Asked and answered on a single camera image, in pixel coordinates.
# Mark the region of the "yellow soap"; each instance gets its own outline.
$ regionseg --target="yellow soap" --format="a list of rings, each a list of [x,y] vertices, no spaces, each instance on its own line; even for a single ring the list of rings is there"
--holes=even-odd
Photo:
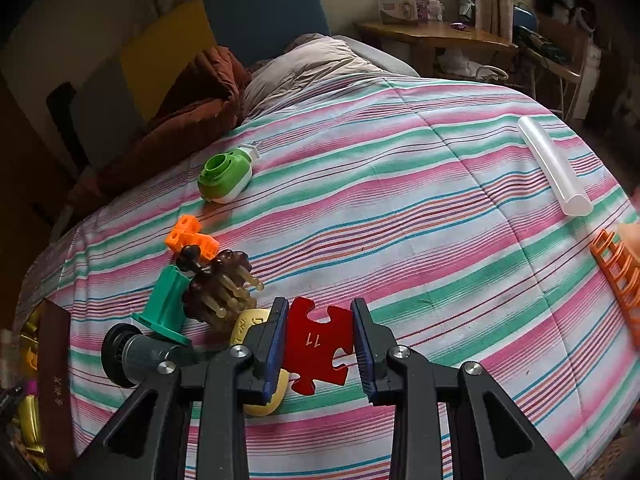
[[[238,319],[236,319],[236,325],[234,326],[233,332],[231,333],[229,344],[231,346],[242,344],[244,342],[246,333],[253,325],[264,323],[265,321],[267,321],[267,318],[269,317],[269,311],[270,309],[268,308],[248,308],[246,310],[243,310],[238,315]],[[244,409],[244,412],[248,415],[253,416],[265,416],[273,413],[284,398],[284,393],[287,390],[288,382],[289,372],[280,369],[280,375],[278,376],[278,386],[276,387],[276,391],[267,405],[259,406],[245,404],[242,407]]]

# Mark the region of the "orange plastic block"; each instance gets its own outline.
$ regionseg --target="orange plastic block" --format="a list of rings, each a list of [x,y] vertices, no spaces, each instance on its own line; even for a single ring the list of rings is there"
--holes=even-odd
[[[201,256],[207,260],[213,259],[220,248],[215,238],[200,234],[200,222],[193,215],[182,215],[164,243],[174,253],[179,253],[184,246],[198,245]]]
[[[640,348],[640,263],[622,242],[614,242],[615,232],[604,229],[591,242],[590,250],[616,295],[620,310]]]

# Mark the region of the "red puzzle piece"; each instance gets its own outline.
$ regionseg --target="red puzzle piece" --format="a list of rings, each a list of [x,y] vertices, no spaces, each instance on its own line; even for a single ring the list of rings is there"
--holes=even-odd
[[[334,368],[335,351],[342,348],[345,354],[353,353],[353,314],[337,306],[327,308],[329,323],[311,321],[306,314],[316,305],[307,298],[296,298],[287,316],[287,336],[282,367],[299,374],[291,386],[294,392],[313,395],[314,379],[340,384],[347,380],[345,364]]]

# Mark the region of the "striped fabric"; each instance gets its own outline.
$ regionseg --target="striped fabric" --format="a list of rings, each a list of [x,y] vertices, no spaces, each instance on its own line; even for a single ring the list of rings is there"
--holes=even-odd
[[[567,218],[516,129],[535,117],[593,201]],[[255,176],[228,205],[196,186],[208,156],[241,142],[260,149]],[[602,228],[636,213],[593,152],[546,108],[510,89],[389,74],[318,83],[201,153],[115,200],[36,261],[17,325],[49,296],[72,313],[70,373],[78,451],[129,393],[100,366],[115,323],[143,309],[171,254],[162,240],[195,214],[223,248],[246,251],[275,296],[348,308],[436,363],[480,361],[579,474],[640,392],[630,335],[588,250]],[[199,349],[207,327],[183,333]],[[247,420],[252,478],[384,479],[389,408],[367,405],[354,356],[343,387],[291,391],[276,415]],[[194,478],[199,407],[187,478]],[[444,477],[451,476],[441,410]]]

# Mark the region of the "yellow headboard panel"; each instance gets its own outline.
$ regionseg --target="yellow headboard panel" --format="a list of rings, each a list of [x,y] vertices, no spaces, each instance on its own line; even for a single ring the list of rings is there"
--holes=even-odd
[[[158,112],[184,67],[215,44],[202,0],[190,0],[123,47],[122,74],[145,121]]]

